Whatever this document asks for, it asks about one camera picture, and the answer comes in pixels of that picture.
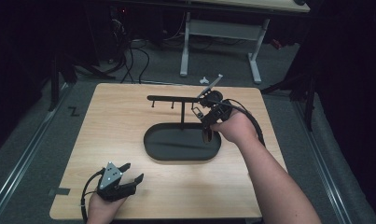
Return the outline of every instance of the wooden tabletop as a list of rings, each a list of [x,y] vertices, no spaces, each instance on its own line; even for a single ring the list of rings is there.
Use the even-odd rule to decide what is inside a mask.
[[[209,161],[155,161],[145,151],[144,135],[154,124],[180,122],[181,104],[156,102],[148,95],[196,97],[203,87],[100,84],[65,169],[50,210],[54,219],[82,219],[80,196],[88,179],[112,161],[132,167],[120,184],[140,174],[144,181],[122,205],[117,219],[261,217],[252,183],[239,149],[222,137],[218,154]],[[267,149],[285,168],[260,91],[215,87],[225,98],[241,102],[260,124]],[[187,105],[186,122],[199,122]],[[98,178],[88,191],[95,189]]]
[[[289,12],[309,12],[307,4],[299,6],[293,0],[191,0],[191,2],[221,4],[236,7],[255,7]]]

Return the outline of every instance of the desk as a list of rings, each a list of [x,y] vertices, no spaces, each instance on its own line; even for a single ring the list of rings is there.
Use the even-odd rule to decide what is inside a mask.
[[[233,7],[251,7],[265,10],[280,10],[288,12],[307,13],[310,8],[307,5],[299,6],[293,0],[190,0],[190,3],[205,3]],[[252,77],[257,84],[261,83],[258,71],[257,56],[263,38],[269,26],[270,19],[265,19],[261,25],[243,25],[228,22],[191,20],[187,14],[185,25],[185,43],[182,51],[180,76],[188,75],[188,45],[190,35],[208,35],[226,38],[256,41],[252,52],[248,53],[248,61],[251,66]]]
[[[155,161],[144,148],[144,135],[157,123],[180,122],[180,106],[156,102],[153,95],[197,96],[203,87],[100,84],[65,169],[60,188],[68,195],[56,195],[50,216],[81,219],[80,196],[87,180],[108,161],[117,167],[130,162],[121,183],[141,173],[144,181],[117,214],[130,218],[222,218],[261,217],[252,183],[239,149],[222,139],[218,154],[209,161]],[[225,98],[240,101],[258,120],[271,154],[285,168],[269,115],[260,91],[254,88],[215,87]],[[189,110],[186,122],[198,122]],[[91,181],[93,190],[98,179]]]

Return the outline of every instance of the gray carpet floor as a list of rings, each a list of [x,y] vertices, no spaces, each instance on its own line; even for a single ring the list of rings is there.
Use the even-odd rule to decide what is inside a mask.
[[[262,83],[256,85],[250,72],[246,52],[250,49],[249,42],[234,46],[213,44],[210,48],[202,42],[192,44],[187,77],[179,76],[181,46],[164,45],[158,48],[143,41],[133,43],[136,47],[143,46],[149,55],[149,64],[142,80],[144,84],[161,82],[183,85],[201,85],[200,79],[206,77],[213,81],[218,74],[224,77],[218,86],[254,87],[264,89],[271,84],[283,80],[299,46],[275,49],[263,45],[258,55],[258,68]],[[146,66],[147,58],[140,50],[134,49],[132,79],[127,77],[125,83],[138,83],[138,76]],[[113,66],[104,63],[101,69]],[[120,82],[126,69],[112,74],[116,77],[113,82]],[[52,119],[49,128],[43,134],[37,145],[37,152],[29,162],[28,169],[18,181],[10,199],[0,215],[0,223],[82,223],[82,220],[53,220],[49,217],[54,195],[52,191],[59,187],[69,156],[77,139],[80,126],[85,118],[92,94],[98,83],[109,82],[96,77],[78,75],[76,85],[69,88]],[[335,211],[328,197],[324,180],[318,172],[318,166],[313,156],[312,143],[307,137],[307,131],[301,125],[301,117],[296,106],[287,97],[287,91],[276,91],[264,95],[264,101],[269,111],[280,148],[285,158],[288,172],[298,182],[308,195],[323,223],[340,223],[338,211]],[[49,115],[50,85],[43,89],[43,97],[21,119],[18,127],[5,142],[0,150],[0,190],[13,172],[24,150],[29,145],[33,135]],[[72,107],[76,108],[71,116]],[[315,97],[313,112],[313,132],[315,143],[320,148],[333,180],[338,188],[346,212],[351,222],[345,223],[376,223],[376,216],[365,200],[365,195],[359,188],[354,175],[351,173],[340,149],[333,138],[327,124],[318,97]]]

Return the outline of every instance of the human hand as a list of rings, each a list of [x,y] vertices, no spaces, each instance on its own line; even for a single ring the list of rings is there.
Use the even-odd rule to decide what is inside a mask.
[[[242,112],[233,109],[228,120],[211,125],[211,129],[220,132],[230,142],[239,146],[246,140],[257,139],[257,131],[251,120]]]
[[[97,193],[93,193],[89,202],[88,224],[109,224],[121,205],[127,200],[122,198],[114,202],[104,201]]]

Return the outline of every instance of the black oval base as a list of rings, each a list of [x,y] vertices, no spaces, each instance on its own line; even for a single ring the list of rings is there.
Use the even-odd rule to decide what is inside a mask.
[[[212,141],[202,141],[202,124],[160,123],[150,127],[144,136],[146,153],[158,161],[207,161],[220,149],[221,138],[214,132]]]

